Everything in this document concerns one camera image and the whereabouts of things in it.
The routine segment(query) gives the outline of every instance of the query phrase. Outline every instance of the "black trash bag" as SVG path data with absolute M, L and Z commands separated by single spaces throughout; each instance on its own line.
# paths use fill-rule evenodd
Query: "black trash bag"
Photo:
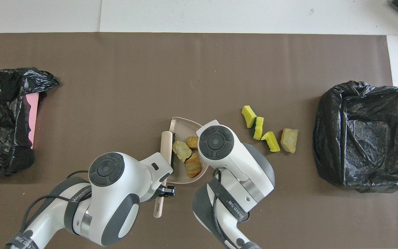
M 398 87 L 349 81 L 319 102 L 313 132 L 319 176 L 361 193 L 398 190 Z
M 59 85 L 49 72 L 36 68 L 0 70 L 0 175 L 11 175 L 33 164 L 28 138 L 29 93 L 40 93 Z

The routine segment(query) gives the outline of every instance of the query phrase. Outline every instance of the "robotic arm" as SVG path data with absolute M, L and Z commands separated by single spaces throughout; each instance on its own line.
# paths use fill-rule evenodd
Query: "robotic arm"
M 248 212 L 274 189 L 270 163 L 216 120 L 196 133 L 200 156 L 217 172 L 195 193 L 196 219 L 226 248 L 260 249 L 240 232 L 237 223 L 248 219 Z
M 123 153 L 101 155 L 90 166 L 89 183 L 71 177 L 58 184 L 6 248 L 43 249 L 62 228 L 112 245 L 130 231 L 140 202 L 174 196 L 174 188 L 161 186 L 172 172 L 160 153 L 142 161 Z

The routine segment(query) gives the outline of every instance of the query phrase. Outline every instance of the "beige brush handle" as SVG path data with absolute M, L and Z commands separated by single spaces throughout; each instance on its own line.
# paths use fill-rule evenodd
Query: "beige brush handle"
M 161 134 L 161 155 L 171 164 L 171 154 L 173 145 L 173 133 L 169 131 L 162 132 Z M 162 185 L 167 186 L 167 179 L 165 179 Z M 164 205 L 163 197 L 156 197 L 156 203 L 154 204 L 153 216 L 160 218 L 162 216 L 162 207 Z

